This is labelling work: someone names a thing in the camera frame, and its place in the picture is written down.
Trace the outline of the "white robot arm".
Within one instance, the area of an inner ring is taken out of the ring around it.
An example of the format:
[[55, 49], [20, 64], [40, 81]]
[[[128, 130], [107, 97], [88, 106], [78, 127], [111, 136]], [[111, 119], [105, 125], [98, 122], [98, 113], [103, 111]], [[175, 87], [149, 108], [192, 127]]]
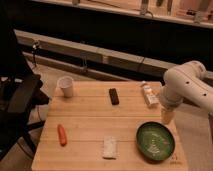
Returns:
[[163, 124], [171, 122], [174, 117], [174, 109], [180, 106], [184, 98], [213, 116], [213, 87], [203, 81], [205, 73], [206, 68], [199, 61], [176, 65], [164, 73], [165, 85], [159, 92]]

